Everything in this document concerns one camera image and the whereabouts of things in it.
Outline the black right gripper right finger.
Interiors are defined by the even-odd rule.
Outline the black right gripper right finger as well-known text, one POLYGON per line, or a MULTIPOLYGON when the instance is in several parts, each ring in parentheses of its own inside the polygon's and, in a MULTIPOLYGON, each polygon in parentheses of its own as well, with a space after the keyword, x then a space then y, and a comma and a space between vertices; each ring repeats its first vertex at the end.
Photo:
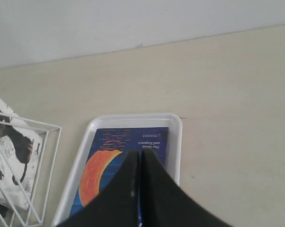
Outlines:
POLYGON ((230 226, 192 200, 151 149, 141 153, 140 206, 144 227, 230 226))

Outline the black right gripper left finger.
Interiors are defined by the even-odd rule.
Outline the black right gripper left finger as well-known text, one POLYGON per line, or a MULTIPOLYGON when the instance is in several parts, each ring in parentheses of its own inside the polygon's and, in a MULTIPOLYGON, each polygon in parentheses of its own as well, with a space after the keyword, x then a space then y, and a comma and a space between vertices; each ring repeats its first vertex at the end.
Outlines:
POLYGON ((137 227, 140 187, 140 155, 127 153, 111 182, 87 206, 59 227, 137 227))

